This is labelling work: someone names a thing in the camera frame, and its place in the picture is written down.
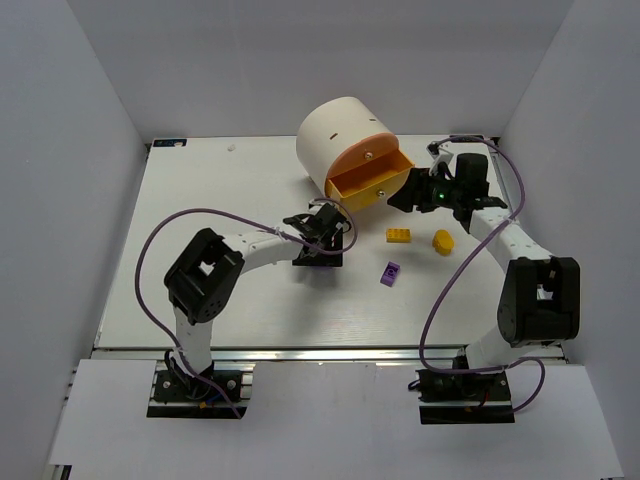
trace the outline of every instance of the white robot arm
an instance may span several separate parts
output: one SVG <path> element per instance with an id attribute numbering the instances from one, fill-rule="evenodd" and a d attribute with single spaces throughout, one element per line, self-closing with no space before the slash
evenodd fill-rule
<path id="1" fill-rule="evenodd" d="M 275 227 L 275 234 L 253 231 L 221 236 L 208 228 L 198 232 L 164 279 L 176 317 L 176 337 L 192 369 L 214 379 L 213 319 L 227 305 L 240 275 L 282 261 L 301 266 L 341 266 L 343 228 L 347 224 L 337 207 L 325 203 L 310 205 L 307 213 L 284 219 Z M 315 248 L 302 246 L 294 239 Z M 318 253 L 317 249 L 331 254 Z M 180 355 L 167 352 L 165 363 L 187 392 L 201 385 L 185 368 Z"/>
<path id="2" fill-rule="evenodd" d="M 449 208 L 467 233 L 484 241 L 505 220 L 507 205 L 490 197 L 489 159 L 467 153 L 457 157 L 456 174 L 448 168 L 447 143 L 429 146 L 429 168 L 414 168 L 405 185 L 387 203 L 404 212 Z M 487 249 L 505 272 L 497 325 L 465 349 L 470 370 L 509 365 L 523 355 L 562 340 L 579 329 L 580 268 L 573 258 L 558 258 L 533 241 L 515 221 L 503 228 Z"/>

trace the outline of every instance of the white wall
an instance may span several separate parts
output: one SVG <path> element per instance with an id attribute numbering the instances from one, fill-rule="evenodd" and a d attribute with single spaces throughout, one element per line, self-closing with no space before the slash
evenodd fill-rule
<path id="1" fill-rule="evenodd" d="M 625 478 L 636 479 L 639 24 L 636 0 L 577 0 L 503 137 L 527 183 L 525 226 L 581 264 L 582 326 L 567 351 L 587 366 Z"/>
<path id="2" fill-rule="evenodd" d="M 64 0 L 0 4 L 0 476 L 40 478 L 144 146 Z"/>
<path id="3" fill-rule="evenodd" d="M 396 133 L 501 134 L 572 0 L 69 0 L 143 139 L 295 134 L 360 97 Z"/>

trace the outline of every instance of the purple cable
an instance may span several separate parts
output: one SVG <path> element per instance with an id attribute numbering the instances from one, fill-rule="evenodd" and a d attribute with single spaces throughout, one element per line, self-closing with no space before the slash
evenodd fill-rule
<path id="1" fill-rule="evenodd" d="M 513 174 L 515 175 L 516 180 L 518 182 L 518 187 L 520 189 L 520 203 L 518 204 L 516 209 L 507 217 L 507 219 L 502 221 L 502 223 L 500 223 L 489 235 L 487 235 L 487 238 L 485 238 L 482 242 L 480 242 L 478 244 L 478 246 L 476 248 L 473 249 L 473 251 L 469 254 L 469 256 L 467 258 L 464 259 L 464 261 L 460 264 L 460 266 L 455 271 L 453 276 L 449 279 L 447 284 L 444 286 L 444 288 L 442 289 L 442 292 L 440 292 L 440 295 L 438 295 L 438 298 L 436 298 L 436 301 L 434 302 L 433 306 L 431 307 L 431 311 L 429 312 L 429 316 L 427 317 L 427 321 L 425 322 L 424 328 L 422 329 L 422 335 L 420 336 L 420 345 L 419 345 L 419 348 L 418 348 L 418 353 L 420 355 L 420 362 L 422 362 L 422 365 L 424 365 L 424 367 L 426 369 L 431 370 L 432 372 L 436 372 L 436 373 L 447 373 L 447 374 L 454 374 L 454 375 L 458 375 L 458 374 L 466 375 L 466 374 L 472 374 L 472 373 L 487 373 L 487 372 L 500 372 L 500 371 L 503 371 L 503 370 L 505 370 L 507 368 L 516 367 L 516 366 L 518 366 L 521 363 L 526 362 L 526 361 L 535 361 L 535 362 L 537 362 L 540 365 L 540 368 L 541 368 L 540 381 L 538 383 L 538 386 L 536 387 L 536 389 L 533 392 L 533 394 L 522 405 L 519 405 L 519 406 L 517 406 L 517 407 L 515 407 L 514 409 L 511 410 L 512 413 L 515 413 L 517 411 L 522 410 L 527 405 L 529 405 L 538 396 L 538 393 L 540 393 L 540 390 L 542 389 L 542 384 L 544 383 L 546 372 L 545 372 L 544 364 L 539 359 L 536 359 L 536 358 L 521 358 L 521 359 L 515 361 L 514 363 L 512 363 L 511 365 L 506 365 L 506 366 L 501 366 L 501 367 L 483 367 L 483 368 L 460 369 L 460 368 L 437 368 L 437 367 L 434 367 L 434 366 L 430 365 L 429 363 L 427 363 L 427 360 L 426 360 L 426 358 L 424 356 L 425 342 L 426 342 L 426 339 L 427 339 L 427 334 L 429 333 L 429 329 L 431 328 L 431 324 L 433 323 L 433 320 L 434 320 L 434 318 L 436 316 L 436 313 L 438 312 L 438 309 L 440 308 L 440 305 L 442 305 L 442 302 L 444 301 L 445 297 L 447 296 L 447 294 L 449 293 L 449 291 L 451 290 L 453 285 L 456 283 L 458 278 L 460 278 L 460 275 L 462 275 L 462 273 L 469 266 L 469 264 L 473 261 L 473 259 L 476 258 L 476 256 L 487 245 L 489 245 L 489 243 L 500 232 L 502 232 L 502 230 L 504 230 L 507 227 L 507 225 L 509 225 L 509 223 L 511 223 L 511 221 L 513 221 L 520 214 L 520 212 L 522 212 L 522 209 L 524 208 L 525 191 L 524 191 L 524 182 L 522 180 L 522 177 L 520 176 L 520 172 L 518 171 L 518 168 L 516 167 L 515 163 L 513 163 L 513 161 L 509 158 L 509 156 L 503 150 L 501 150 L 497 145 L 493 144 L 493 142 L 489 142 L 489 141 L 485 140 L 484 138 L 470 137 L 470 136 L 465 136 L 465 135 L 458 135 L 458 136 L 451 136 L 451 137 L 446 138 L 444 140 L 440 140 L 440 141 L 436 142 L 436 145 L 440 146 L 443 143 L 446 143 L 446 142 L 448 142 L 450 140 L 462 140 L 462 139 L 473 140 L 474 142 L 484 143 L 487 147 L 494 149 L 496 152 L 498 152 L 502 156 L 502 158 L 505 159 L 505 161 L 509 164 L 509 167 L 513 171 Z"/>
<path id="2" fill-rule="evenodd" d="M 233 413 L 235 414 L 235 416 L 238 417 L 239 419 L 242 418 L 242 416 L 240 415 L 240 412 L 238 412 L 238 410 L 236 409 L 235 405 L 233 405 L 233 402 L 227 396 L 227 394 L 224 392 L 224 390 L 217 383 L 215 383 L 214 381 L 212 381 L 212 380 L 210 380 L 210 379 L 208 379 L 206 377 L 203 377 L 202 375 L 199 375 L 198 372 L 196 372 L 191 367 L 191 364 L 189 364 L 189 362 L 185 358 L 184 354 L 182 353 L 182 345 L 180 345 L 180 341 L 178 340 L 178 337 L 176 337 L 175 334 L 171 330 L 169 330 L 169 328 L 165 324 L 163 324 L 158 319 L 158 317 L 156 317 L 153 314 L 153 312 L 151 310 L 149 310 L 149 307 L 147 306 L 147 304 L 145 303 L 144 299 L 142 298 L 142 291 L 141 291 L 141 288 L 140 288 L 140 277 L 141 277 L 141 274 L 142 274 L 142 264 L 144 263 L 144 259 L 145 259 L 146 255 L 147 255 L 147 252 L 149 251 L 149 247 L 151 246 L 151 243 L 156 238 L 158 233 L 160 233 L 160 230 L 162 230 L 167 224 L 169 224 L 170 222 L 172 222 L 176 218 L 180 218 L 180 217 L 183 217 L 185 215 L 190 215 L 192 213 L 209 213 L 209 214 L 212 214 L 212 215 L 219 215 L 221 217 L 230 218 L 231 220 L 236 220 L 238 222 L 245 223 L 245 224 L 250 225 L 252 227 L 259 228 L 260 230 L 263 230 L 265 232 L 272 233 L 274 235 L 279 235 L 279 236 L 281 236 L 283 238 L 286 238 L 287 240 L 299 243 L 301 245 L 304 245 L 305 247 L 310 248 L 311 250 L 315 250 L 316 252 L 322 253 L 323 255 L 339 255 L 341 253 L 344 253 L 344 252 L 347 252 L 347 251 L 351 250 L 353 248 L 353 246 L 355 245 L 356 240 L 358 239 L 358 229 L 356 227 L 355 221 L 353 220 L 353 217 L 348 212 L 348 210 L 340 202 L 337 202 L 336 200 L 333 200 L 331 198 L 316 198 L 316 199 L 313 200 L 313 202 L 333 203 L 334 205 L 337 205 L 340 208 L 342 208 L 342 210 L 344 210 L 344 212 L 346 213 L 347 217 L 349 218 L 349 221 L 351 222 L 351 226 L 352 226 L 352 230 L 353 230 L 353 239 L 351 240 L 351 243 L 349 243 L 349 245 L 347 245 L 342 250 L 331 250 L 331 251 L 323 250 L 323 249 L 313 245 L 312 243 L 306 242 L 305 240 L 302 240 L 302 239 L 300 239 L 298 237 L 294 237 L 293 235 L 289 235 L 288 233 L 285 233 L 285 232 L 276 231 L 276 229 L 273 228 L 273 227 L 269 227 L 267 225 L 262 225 L 262 224 L 260 224 L 258 222 L 254 222 L 253 220 L 249 220 L 247 218 L 240 217 L 239 215 L 234 215 L 233 213 L 224 212 L 222 210 L 214 210 L 212 208 L 189 208 L 187 210 L 181 210 L 181 211 L 176 212 L 176 213 L 174 213 L 172 215 L 169 215 L 162 222 L 160 222 L 158 224 L 158 226 L 156 226 L 156 228 L 154 228 L 153 231 L 149 234 L 149 237 L 144 242 L 142 250 L 140 251 L 140 255 L 138 256 L 138 261 L 136 263 L 136 271 L 135 271 L 135 275 L 134 275 L 134 289 L 135 289 L 135 294 L 136 294 L 136 300 L 138 300 L 138 304 L 140 305 L 140 308 L 142 309 L 142 311 L 147 315 L 147 317 L 149 317 L 149 319 L 158 328 L 160 328 L 164 333 L 166 333 L 169 336 L 169 338 L 171 339 L 171 341 L 175 345 L 176 350 L 178 351 L 178 355 L 180 355 L 180 360 L 182 361 L 182 364 L 187 369 L 187 371 L 193 377 L 197 378 L 201 382 L 206 383 L 210 387 L 213 387 L 215 390 L 217 390 L 218 393 L 220 394 L 220 396 L 224 399 L 224 401 L 227 402 L 229 407 L 231 407 L 231 410 L 233 410 Z"/>

